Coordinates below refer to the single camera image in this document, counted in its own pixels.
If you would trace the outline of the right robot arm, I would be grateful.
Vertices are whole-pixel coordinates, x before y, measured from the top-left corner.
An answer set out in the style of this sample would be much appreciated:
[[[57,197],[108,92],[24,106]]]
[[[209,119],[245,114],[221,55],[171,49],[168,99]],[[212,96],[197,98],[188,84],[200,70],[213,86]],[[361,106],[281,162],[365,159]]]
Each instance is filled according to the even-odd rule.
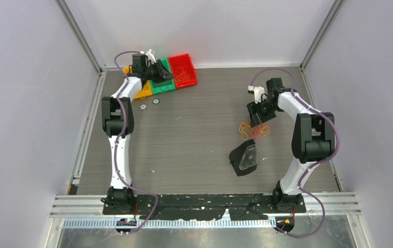
[[[254,100],[247,104],[252,127],[286,112],[295,122],[291,141],[292,163],[273,190],[273,207],[286,212],[297,203],[304,184],[315,168],[336,151],[335,119],[332,113],[323,113],[306,103],[293,88],[282,85],[280,78],[272,78],[266,87],[248,86]]]

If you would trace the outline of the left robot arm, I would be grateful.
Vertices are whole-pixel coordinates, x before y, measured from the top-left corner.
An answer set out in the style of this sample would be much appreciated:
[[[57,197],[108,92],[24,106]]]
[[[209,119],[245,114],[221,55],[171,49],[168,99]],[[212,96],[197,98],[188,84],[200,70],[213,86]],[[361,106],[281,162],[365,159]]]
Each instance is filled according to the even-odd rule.
[[[152,50],[130,54],[132,63],[128,71],[121,71],[121,86],[111,96],[101,99],[102,128],[112,156],[112,179],[103,202],[109,207],[116,206],[124,214],[131,213],[136,206],[129,171],[129,143],[134,130],[132,101],[147,82],[163,83],[174,77],[161,60],[155,59]]]

